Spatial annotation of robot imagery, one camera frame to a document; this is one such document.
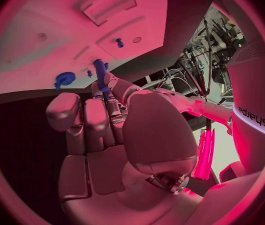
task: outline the vent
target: vent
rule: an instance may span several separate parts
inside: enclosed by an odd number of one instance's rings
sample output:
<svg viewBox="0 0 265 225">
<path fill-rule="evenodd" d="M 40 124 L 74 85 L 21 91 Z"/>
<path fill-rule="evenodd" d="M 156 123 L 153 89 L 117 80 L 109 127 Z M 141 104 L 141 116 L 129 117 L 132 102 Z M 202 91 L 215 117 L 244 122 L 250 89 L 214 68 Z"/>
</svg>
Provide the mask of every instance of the vent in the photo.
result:
<svg viewBox="0 0 265 225">
<path fill-rule="evenodd" d="M 265 55 L 265 43 L 262 40 L 256 40 L 241 48 L 236 54 L 234 62 L 241 62 Z"/>
</svg>

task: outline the machinery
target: machinery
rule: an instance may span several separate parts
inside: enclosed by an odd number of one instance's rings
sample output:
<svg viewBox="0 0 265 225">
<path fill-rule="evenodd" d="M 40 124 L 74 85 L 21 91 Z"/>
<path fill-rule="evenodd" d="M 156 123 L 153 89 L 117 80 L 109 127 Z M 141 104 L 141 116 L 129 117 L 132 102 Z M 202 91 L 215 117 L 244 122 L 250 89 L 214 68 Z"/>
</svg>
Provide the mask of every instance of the machinery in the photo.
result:
<svg viewBox="0 0 265 225">
<path fill-rule="evenodd" d="M 167 30 L 177 15 L 170 9 L 176 2 L 10 0 L 2 9 L 0 94 L 50 90 L 57 95 L 45 115 L 54 130 L 66 133 L 58 198 L 70 223 L 227 225 L 253 224 L 261 211 L 265 216 L 265 15 L 253 9 L 252 0 L 198 1 L 204 4 L 198 3 L 198 11 L 213 1 L 246 38 L 227 63 L 232 109 L 209 97 L 210 44 L 208 81 L 195 71 L 193 54 L 194 74 L 181 78 L 192 96 L 133 83 L 180 63 L 184 47 L 172 42 L 181 28 Z M 198 25 L 202 18 L 193 19 L 188 11 L 189 24 Z M 184 34 L 190 38 L 187 28 Z M 92 93 L 84 103 L 81 88 Z M 182 112 L 206 117 L 199 145 Z M 212 121 L 233 137 L 240 162 L 226 167 L 221 183 L 202 197 L 186 187 L 190 177 L 209 178 L 217 135 Z M 20 224 L 48 224 L 1 171 L 0 201 Z"/>
</svg>

